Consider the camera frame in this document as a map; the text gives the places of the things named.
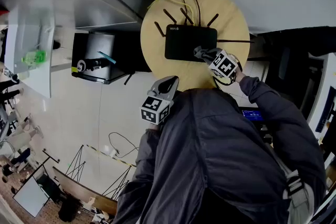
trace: whiteboard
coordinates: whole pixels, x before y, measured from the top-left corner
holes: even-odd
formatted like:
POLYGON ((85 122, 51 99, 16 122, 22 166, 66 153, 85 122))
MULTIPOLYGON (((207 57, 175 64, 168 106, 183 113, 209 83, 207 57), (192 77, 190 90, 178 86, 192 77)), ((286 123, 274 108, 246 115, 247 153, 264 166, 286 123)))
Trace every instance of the whiteboard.
POLYGON ((48 196, 36 183, 35 178, 31 178, 13 197, 28 213, 36 217, 44 204, 48 201, 48 196))

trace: backpack strap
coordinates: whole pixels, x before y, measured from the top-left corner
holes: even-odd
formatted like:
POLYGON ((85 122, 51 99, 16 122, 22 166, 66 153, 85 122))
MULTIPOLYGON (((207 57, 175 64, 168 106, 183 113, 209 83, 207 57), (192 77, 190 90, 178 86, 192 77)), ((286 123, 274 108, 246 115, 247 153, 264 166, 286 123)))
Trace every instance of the backpack strap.
POLYGON ((282 194, 283 199, 291 200, 287 223, 308 224, 314 214, 314 192, 312 188, 301 180, 297 170, 291 171, 278 157, 274 149, 269 144, 266 145, 287 179, 287 187, 282 194))

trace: router antenna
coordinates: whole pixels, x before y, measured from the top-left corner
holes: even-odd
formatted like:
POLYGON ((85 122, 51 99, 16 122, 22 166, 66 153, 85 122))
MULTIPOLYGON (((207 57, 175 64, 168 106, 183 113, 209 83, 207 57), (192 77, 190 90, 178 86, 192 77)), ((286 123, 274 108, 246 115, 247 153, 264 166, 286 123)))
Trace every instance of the router antenna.
POLYGON ((250 40, 230 40, 230 39, 218 39, 217 42, 254 43, 254 41, 250 41, 250 40))
POLYGON ((219 14, 217 13, 217 14, 211 19, 211 21, 207 24, 207 27, 209 27, 209 26, 214 22, 214 20, 218 18, 218 16, 219 16, 219 14))
POLYGON ((177 23, 174 17, 165 8, 163 9, 163 12, 166 13, 166 15, 174 22, 174 24, 177 23))
POLYGON ((166 35, 162 32, 162 29, 161 29, 161 27, 160 27, 160 25, 159 25, 159 23, 158 22, 154 22, 155 23, 155 25, 156 25, 156 27, 157 27, 157 29, 159 30, 159 32, 160 32, 160 34, 161 34, 161 36, 162 37, 165 37, 166 35))
POLYGON ((181 12, 183 13, 183 15, 188 19, 189 23, 191 23, 192 25, 194 24, 194 22, 190 19, 190 17, 188 16, 188 14, 183 10, 183 8, 180 8, 181 12))

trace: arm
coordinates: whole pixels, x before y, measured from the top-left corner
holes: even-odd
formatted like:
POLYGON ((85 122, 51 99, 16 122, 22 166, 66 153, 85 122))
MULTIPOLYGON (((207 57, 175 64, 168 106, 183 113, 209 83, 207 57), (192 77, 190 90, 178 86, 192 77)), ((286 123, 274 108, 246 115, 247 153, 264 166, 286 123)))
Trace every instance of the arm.
POLYGON ((314 192, 315 210, 325 193, 325 170, 322 152, 306 120, 297 107, 282 98, 258 78, 237 76, 240 88, 251 103, 257 103, 263 118, 269 122, 274 150, 314 192))
POLYGON ((140 218, 153 184, 159 138, 159 131, 154 129, 147 129, 142 136, 133 180, 126 185, 118 198, 118 211, 113 223, 131 224, 140 218))

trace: computer screen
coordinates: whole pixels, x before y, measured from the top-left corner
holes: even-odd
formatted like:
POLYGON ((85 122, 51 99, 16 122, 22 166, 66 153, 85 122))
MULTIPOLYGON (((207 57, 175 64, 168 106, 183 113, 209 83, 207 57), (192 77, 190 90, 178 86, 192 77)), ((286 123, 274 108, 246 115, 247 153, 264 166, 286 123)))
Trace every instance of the computer screen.
POLYGON ((242 113, 243 113, 243 116, 249 119, 250 121, 263 121, 264 120, 259 110, 243 109, 242 113))

